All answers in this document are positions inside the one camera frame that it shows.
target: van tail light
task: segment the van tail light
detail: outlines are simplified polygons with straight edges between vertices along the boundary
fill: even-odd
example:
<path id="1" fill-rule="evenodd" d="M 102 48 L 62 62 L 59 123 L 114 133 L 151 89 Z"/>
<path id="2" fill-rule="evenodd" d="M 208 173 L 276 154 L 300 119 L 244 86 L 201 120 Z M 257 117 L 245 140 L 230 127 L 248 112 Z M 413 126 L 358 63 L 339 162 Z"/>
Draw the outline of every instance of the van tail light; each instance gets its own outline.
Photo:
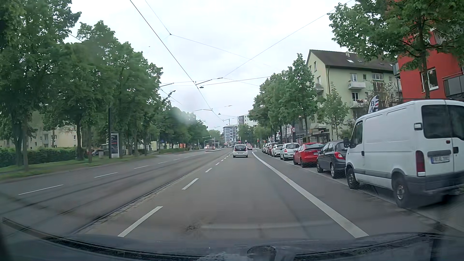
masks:
<path id="1" fill-rule="evenodd" d="M 340 152 L 335 152 L 335 157 L 336 157 L 336 158 L 339 158 L 339 159 L 345 159 L 345 158 L 343 157 L 343 155 L 340 154 Z"/>
<path id="2" fill-rule="evenodd" d="M 425 173 L 424 154 L 420 150 L 416 150 L 416 172 L 417 176 L 424 176 Z"/>

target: black car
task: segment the black car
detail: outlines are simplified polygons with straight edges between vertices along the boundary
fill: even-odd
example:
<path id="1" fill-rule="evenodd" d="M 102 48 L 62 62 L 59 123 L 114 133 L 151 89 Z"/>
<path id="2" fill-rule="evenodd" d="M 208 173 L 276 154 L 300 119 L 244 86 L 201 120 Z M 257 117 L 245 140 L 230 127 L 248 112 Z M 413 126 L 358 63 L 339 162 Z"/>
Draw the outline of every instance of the black car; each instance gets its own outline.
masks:
<path id="1" fill-rule="evenodd" d="M 317 157 L 317 172 L 330 170 L 332 178 L 344 177 L 346 154 L 342 140 L 327 142 Z"/>

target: license plate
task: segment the license plate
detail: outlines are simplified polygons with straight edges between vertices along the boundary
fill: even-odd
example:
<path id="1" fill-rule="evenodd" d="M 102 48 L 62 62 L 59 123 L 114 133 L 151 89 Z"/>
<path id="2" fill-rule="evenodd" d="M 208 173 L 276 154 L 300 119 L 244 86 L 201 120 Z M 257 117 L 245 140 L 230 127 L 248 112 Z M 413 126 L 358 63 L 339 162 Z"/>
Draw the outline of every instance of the license plate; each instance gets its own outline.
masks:
<path id="1" fill-rule="evenodd" d="M 449 162 L 449 161 L 450 161 L 450 155 L 432 157 L 432 164 L 438 164 L 438 163 Z"/>

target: red car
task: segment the red car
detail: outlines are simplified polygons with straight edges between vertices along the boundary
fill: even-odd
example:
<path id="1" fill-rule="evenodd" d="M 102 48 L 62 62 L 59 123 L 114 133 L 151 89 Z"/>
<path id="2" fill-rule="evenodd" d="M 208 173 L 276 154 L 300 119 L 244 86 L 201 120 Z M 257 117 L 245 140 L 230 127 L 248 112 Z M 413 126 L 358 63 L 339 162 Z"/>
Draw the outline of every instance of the red car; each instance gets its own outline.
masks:
<path id="1" fill-rule="evenodd" d="M 324 147 L 324 144 L 322 143 L 310 142 L 302 144 L 295 154 L 293 154 L 293 164 L 301 164 L 302 168 L 305 168 L 310 164 L 315 165 L 317 156 L 319 156 L 322 147 Z"/>

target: van side mirror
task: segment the van side mirror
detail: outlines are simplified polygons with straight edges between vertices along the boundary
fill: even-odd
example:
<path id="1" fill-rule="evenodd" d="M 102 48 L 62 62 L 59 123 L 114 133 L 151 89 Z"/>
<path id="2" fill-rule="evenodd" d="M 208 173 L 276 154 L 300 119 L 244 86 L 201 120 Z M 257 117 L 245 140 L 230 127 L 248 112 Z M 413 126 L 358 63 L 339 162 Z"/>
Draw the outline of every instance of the van side mirror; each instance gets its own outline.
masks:
<path id="1" fill-rule="evenodd" d="M 349 139 L 347 137 L 343 138 L 343 146 L 345 148 L 349 148 Z"/>

